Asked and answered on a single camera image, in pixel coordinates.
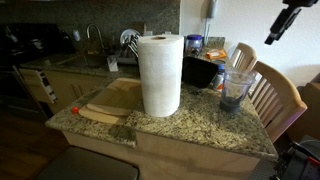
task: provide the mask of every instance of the wooden cutting board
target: wooden cutting board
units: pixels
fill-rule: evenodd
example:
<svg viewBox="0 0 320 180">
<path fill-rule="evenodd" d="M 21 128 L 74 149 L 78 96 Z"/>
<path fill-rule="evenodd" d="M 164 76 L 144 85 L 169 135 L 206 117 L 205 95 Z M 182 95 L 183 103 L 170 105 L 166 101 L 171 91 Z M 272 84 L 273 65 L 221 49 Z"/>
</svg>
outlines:
<svg viewBox="0 0 320 180">
<path fill-rule="evenodd" d="M 87 108 L 108 115 L 128 116 L 141 99 L 139 80 L 119 78 L 93 98 Z"/>
<path fill-rule="evenodd" d="M 124 122 L 127 119 L 127 116 L 115 116 L 115 115 L 108 115 L 108 114 L 92 111 L 88 109 L 86 106 L 83 106 L 79 110 L 79 114 L 91 120 L 95 120 L 103 123 L 109 123 L 109 124 L 118 124 L 118 125 L 124 124 Z"/>
</svg>

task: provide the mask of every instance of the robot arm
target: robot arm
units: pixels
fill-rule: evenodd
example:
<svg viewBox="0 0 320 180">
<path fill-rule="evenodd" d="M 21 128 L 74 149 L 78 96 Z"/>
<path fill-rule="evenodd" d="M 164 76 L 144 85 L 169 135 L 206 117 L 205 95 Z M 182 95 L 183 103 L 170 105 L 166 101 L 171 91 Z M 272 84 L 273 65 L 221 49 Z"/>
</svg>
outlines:
<svg viewBox="0 0 320 180">
<path fill-rule="evenodd" d="M 318 0 L 283 0 L 283 3 L 288 4 L 289 7 L 281 11 L 278 18 L 271 26 L 271 33 L 264 43 L 271 45 L 274 40 L 279 40 L 284 31 L 291 26 L 298 16 L 301 7 L 311 7 L 317 2 Z"/>
</svg>

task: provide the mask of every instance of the wooden chair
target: wooden chair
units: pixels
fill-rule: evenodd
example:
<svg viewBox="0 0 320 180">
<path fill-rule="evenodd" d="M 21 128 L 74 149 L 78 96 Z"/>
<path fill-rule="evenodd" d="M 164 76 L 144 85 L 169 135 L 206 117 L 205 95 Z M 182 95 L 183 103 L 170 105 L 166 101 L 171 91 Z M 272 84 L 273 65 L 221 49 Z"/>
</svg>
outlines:
<svg viewBox="0 0 320 180">
<path fill-rule="evenodd" d="M 239 43 L 232 54 L 233 67 L 242 70 L 251 70 L 256 63 L 257 56 L 254 49 L 246 44 Z"/>
<path fill-rule="evenodd" d="M 272 142 L 307 109 L 293 83 L 274 68 L 258 61 L 253 70 L 262 77 L 251 100 Z"/>
</svg>

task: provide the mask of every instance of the backsplash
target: backsplash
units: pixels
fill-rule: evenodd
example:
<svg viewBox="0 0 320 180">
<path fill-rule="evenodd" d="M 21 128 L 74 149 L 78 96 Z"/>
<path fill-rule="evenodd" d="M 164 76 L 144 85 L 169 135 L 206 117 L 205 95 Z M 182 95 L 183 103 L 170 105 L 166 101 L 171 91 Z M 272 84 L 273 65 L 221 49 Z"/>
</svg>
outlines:
<svg viewBox="0 0 320 180">
<path fill-rule="evenodd" d="M 179 33 L 180 0 L 70 0 L 58 2 L 32 2 L 18 0 L 0 4 L 0 23 L 56 23 L 66 31 L 77 50 L 100 48 L 96 29 L 90 28 L 91 39 L 86 35 L 87 25 L 96 24 L 105 46 L 119 45 L 125 29 L 143 33 L 143 25 L 154 34 L 171 31 Z M 76 42 L 72 31 L 79 30 L 81 41 Z"/>
</svg>

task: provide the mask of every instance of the faucet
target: faucet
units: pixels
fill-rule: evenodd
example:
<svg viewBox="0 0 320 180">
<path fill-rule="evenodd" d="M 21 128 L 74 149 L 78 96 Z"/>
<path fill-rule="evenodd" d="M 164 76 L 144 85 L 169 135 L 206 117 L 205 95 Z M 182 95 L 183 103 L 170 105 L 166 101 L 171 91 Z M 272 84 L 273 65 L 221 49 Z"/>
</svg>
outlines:
<svg viewBox="0 0 320 180">
<path fill-rule="evenodd" d="M 99 34 L 99 39 L 100 39 L 101 47 L 102 47 L 102 52 L 104 52 L 104 49 L 105 49 L 105 48 L 104 48 L 104 45 L 103 45 L 103 43 L 102 43 L 102 38 L 101 38 L 100 29 L 98 28 L 97 25 L 95 25 L 95 24 L 89 24 L 89 25 L 88 25 L 88 27 L 87 27 L 87 36 L 88 36 L 88 39 L 90 39 L 89 30 L 90 30 L 90 27 L 91 27 L 91 26 L 93 26 L 93 27 L 95 27 L 95 28 L 97 29 L 98 34 Z"/>
</svg>

